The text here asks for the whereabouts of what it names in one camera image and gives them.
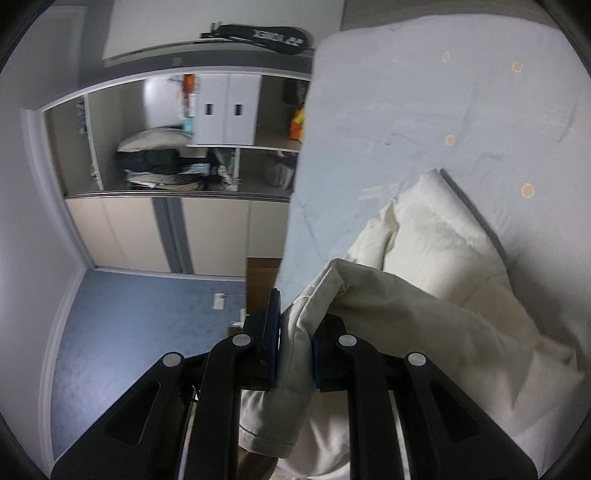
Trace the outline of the cream puffer jacket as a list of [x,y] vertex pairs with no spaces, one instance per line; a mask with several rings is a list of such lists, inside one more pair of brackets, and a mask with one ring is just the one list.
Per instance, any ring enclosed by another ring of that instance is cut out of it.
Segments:
[[297,478],[349,471],[346,397],[311,378],[311,338],[325,314],[380,352],[421,352],[530,456],[556,460],[550,430],[583,382],[575,350],[542,335],[515,297],[489,236],[437,171],[420,177],[283,313],[280,374],[242,395],[238,442]]

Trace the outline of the white power strip charger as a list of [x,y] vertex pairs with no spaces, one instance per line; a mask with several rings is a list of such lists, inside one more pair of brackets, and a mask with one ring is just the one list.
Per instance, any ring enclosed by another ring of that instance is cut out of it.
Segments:
[[228,335],[229,336],[233,336],[235,334],[242,332],[246,317],[247,317],[246,310],[245,309],[240,310],[239,311],[239,319],[236,321],[232,321],[228,325]]

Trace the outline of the brown wooden headboard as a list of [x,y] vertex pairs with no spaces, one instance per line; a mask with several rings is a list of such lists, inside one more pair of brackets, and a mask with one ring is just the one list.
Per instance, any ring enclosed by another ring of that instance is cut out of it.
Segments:
[[271,291],[276,284],[276,276],[280,271],[280,258],[246,259],[245,298],[246,317],[260,311],[266,311],[270,302]]

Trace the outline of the beige wardrobe sliding door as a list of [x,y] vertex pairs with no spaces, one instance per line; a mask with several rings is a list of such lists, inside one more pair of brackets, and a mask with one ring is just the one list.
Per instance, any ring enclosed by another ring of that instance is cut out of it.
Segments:
[[249,197],[88,195],[65,205],[101,268],[242,278],[249,259],[280,259],[287,201]]

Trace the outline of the open wardrobe shelf unit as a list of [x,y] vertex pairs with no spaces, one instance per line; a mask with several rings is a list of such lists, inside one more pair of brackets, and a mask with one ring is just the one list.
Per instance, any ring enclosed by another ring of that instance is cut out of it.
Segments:
[[[197,145],[197,76],[262,75],[256,140]],[[87,88],[46,107],[50,159],[65,197],[115,192],[215,192],[287,199],[304,142],[310,79],[255,71],[190,71]]]

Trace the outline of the white drawer unit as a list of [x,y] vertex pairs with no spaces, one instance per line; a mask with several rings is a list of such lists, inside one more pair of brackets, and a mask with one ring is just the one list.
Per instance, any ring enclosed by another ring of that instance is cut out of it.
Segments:
[[263,76],[256,74],[198,75],[194,143],[204,146],[253,145],[262,80]]

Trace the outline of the grey bed sheet mattress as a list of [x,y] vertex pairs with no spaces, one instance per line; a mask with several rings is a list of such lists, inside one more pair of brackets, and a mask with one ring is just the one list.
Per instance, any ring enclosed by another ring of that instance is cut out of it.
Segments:
[[283,300],[437,169],[495,234],[541,329],[590,352],[590,76],[555,28],[428,16],[315,50]]

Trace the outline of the black Yonex racket bag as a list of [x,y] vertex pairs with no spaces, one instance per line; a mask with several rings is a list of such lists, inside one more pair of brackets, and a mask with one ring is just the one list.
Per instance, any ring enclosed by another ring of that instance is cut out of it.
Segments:
[[288,56],[300,55],[311,49],[308,33],[290,26],[212,24],[211,29],[201,33],[199,38],[249,44]]

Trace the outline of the white wall socket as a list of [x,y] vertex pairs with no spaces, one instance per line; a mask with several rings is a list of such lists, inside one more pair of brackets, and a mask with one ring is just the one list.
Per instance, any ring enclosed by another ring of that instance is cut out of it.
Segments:
[[216,292],[213,296],[212,308],[214,310],[223,310],[225,305],[226,295],[222,292]]

